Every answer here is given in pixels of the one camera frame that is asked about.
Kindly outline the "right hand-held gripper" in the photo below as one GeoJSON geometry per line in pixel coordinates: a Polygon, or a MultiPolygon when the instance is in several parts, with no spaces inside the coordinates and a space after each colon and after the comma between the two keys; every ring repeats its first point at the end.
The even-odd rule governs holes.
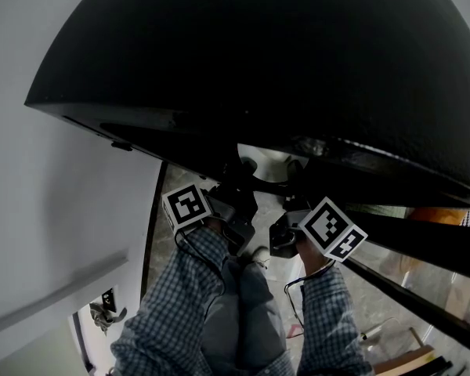
{"type": "Polygon", "coordinates": [[[284,199],[286,212],[269,228],[270,254],[292,259],[298,254],[297,242],[308,237],[324,257],[344,262],[367,234],[328,197],[310,208],[304,168],[297,159],[287,164],[287,177],[291,195],[284,199]]]}

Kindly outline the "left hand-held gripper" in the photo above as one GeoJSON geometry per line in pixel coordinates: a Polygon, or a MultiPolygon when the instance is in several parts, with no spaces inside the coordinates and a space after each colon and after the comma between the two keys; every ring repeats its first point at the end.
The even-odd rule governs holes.
{"type": "Polygon", "coordinates": [[[226,169],[223,181],[210,190],[189,183],[162,195],[162,208],[174,236],[188,234],[205,219],[221,223],[231,255],[239,256],[255,235],[252,220],[258,210],[249,179],[257,169],[253,160],[226,169]]]}

